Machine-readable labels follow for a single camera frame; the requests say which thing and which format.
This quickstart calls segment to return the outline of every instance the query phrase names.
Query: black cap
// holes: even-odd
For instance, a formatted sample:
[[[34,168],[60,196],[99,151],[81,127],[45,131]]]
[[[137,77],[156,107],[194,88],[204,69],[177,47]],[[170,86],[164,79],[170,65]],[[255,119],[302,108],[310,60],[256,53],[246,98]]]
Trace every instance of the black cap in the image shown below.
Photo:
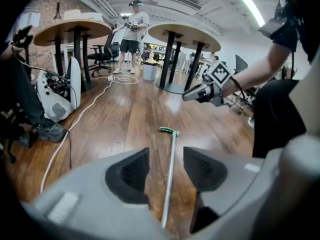
[[[129,6],[133,6],[137,4],[142,4],[142,2],[140,0],[134,0],[133,2],[129,3]]]

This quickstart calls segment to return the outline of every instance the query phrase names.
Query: air conditioning unit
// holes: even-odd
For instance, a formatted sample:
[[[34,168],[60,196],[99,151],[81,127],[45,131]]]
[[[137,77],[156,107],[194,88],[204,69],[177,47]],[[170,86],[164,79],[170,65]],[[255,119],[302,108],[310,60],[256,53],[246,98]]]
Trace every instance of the air conditioning unit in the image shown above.
[[[188,15],[195,15],[201,6],[190,0],[153,0],[158,6],[175,9]]]

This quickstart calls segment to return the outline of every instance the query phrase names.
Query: fluorescent light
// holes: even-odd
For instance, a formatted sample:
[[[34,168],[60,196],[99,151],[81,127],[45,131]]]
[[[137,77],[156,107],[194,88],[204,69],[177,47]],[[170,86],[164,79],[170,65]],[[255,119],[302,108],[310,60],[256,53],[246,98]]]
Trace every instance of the fluorescent light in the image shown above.
[[[256,7],[254,1],[252,0],[242,0],[246,4],[246,6],[249,8],[253,16],[255,17],[255,20],[258,22],[259,27],[263,26],[265,24],[264,18],[262,18],[260,11]]]
[[[132,13],[120,13],[121,17],[123,16],[130,16]]]

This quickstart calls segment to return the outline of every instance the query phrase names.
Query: black shorts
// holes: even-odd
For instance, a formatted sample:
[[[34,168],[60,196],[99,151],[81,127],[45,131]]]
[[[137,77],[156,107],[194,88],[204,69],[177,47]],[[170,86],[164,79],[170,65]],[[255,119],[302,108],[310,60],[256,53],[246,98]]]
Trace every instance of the black shorts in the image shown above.
[[[120,45],[120,52],[135,54],[138,50],[138,41],[133,41],[133,40],[125,40],[122,39],[121,45]]]

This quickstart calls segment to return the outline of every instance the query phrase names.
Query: round table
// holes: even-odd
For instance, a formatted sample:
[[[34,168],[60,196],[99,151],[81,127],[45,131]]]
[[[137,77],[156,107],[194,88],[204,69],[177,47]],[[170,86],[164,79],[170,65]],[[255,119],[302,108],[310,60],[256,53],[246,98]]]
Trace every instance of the round table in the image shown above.
[[[88,39],[107,36],[111,33],[111,27],[103,22],[93,19],[69,19],[61,20],[40,30],[34,37],[36,46],[55,45],[56,63],[58,74],[63,75],[61,61],[61,44],[72,43],[74,45],[74,57],[81,67],[80,42],[82,37],[83,67],[86,82],[81,74],[81,91],[86,92],[97,85],[91,81],[88,66]]]
[[[160,82],[158,82],[156,86],[162,90],[175,94],[183,94],[190,88],[191,82],[197,71],[202,51],[214,53],[221,49],[219,42],[209,32],[179,22],[164,22],[154,25],[149,29],[148,33],[153,38],[167,43]],[[170,56],[174,43],[176,43],[176,50],[169,81],[166,84]],[[185,86],[172,83],[181,46],[196,50],[191,71]]]

